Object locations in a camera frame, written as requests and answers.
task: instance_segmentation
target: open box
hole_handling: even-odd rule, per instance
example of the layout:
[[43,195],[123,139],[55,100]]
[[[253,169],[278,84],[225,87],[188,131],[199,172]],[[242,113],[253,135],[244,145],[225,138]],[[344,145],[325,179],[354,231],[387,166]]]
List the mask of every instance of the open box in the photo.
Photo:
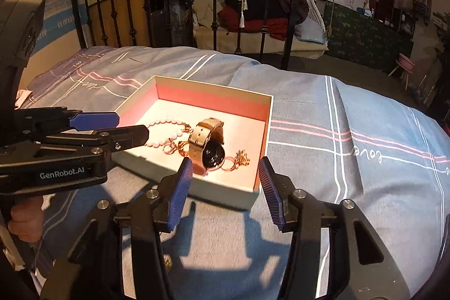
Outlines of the open box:
[[[215,84],[154,76],[136,90],[117,109],[119,126],[145,125],[150,121],[183,121],[194,128],[203,119],[213,117],[224,122],[224,149],[234,158],[245,150],[250,163],[229,172],[222,169],[194,174],[189,193],[192,196],[239,209],[250,209],[260,192],[258,161],[266,155],[273,96]],[[160,123],[149,126],[149,142],[164,141],[180,125]],[[177,138],[187,141],[189,135]],[[183,157],[163,148],[139,146],[117,152],[112,159],[123,167],[160,182],[175,173]],[[224,162],[224,168],[232,163]]]

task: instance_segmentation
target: white tassel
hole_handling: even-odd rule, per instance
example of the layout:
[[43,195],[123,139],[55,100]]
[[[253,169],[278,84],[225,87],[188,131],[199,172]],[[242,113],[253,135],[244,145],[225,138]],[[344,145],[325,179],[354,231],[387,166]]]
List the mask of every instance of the white tassel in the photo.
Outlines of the white tassel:
[[245,27],[244,12],[241,12],[241,20],[239,21],[239,28],[243,29],[244,27]]

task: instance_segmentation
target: wristwatch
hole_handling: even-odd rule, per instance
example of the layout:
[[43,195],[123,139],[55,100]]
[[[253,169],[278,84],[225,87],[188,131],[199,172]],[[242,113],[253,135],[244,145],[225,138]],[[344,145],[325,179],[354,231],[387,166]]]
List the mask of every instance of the wristwatch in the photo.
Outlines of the wristwatch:
[[209,118],[197,124],[189,136],[189,157],[202,172],[222,165],[225,158],[224,123]]

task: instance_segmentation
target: red cloth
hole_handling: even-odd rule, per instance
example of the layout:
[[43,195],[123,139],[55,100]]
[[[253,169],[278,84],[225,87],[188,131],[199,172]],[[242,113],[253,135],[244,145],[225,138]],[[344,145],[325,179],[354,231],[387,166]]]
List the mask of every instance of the red cloth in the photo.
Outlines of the red cloth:
[[[230,6],[225,6],[217,13],[221,24],[230,32],[238,32],[239,14]],[[241,32],[261,32],[263,20],[245,21],[245,27]],[[286,40],[287,18],[273,18],[267,20],[267,32],[274,39]]]

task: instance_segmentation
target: gray blanket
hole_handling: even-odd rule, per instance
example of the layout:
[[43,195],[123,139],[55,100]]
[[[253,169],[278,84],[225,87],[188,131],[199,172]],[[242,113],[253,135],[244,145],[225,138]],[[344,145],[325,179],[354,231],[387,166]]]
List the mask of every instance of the gray blanket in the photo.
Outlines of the gray blanket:
[[[69,65],[66,73],[50,70],[35,84],[39,92],[29,107],[111,111],[153,75],[271,94],[268,156],[275,171],[320,200],[353,199],[411,294],[433,271],[450,212],[450,139],[435,121],[330,77],[281,71],[236,55],[186,47],[121,48],[101,55]],[[40,259],[57,258],[100,199],[132,200],[152,185],[114,167],[103,185],[47,198]],[[244,212],[188,198],[176,231],[162,239],[174,263],[169,279],[176,299],[268,300],[278,294],[291,236],[273,225],[261,195]],[[129,244],[125,237],[125,290],[132,295]],[[328,248],[325,238],[318,295],[326,292]]]

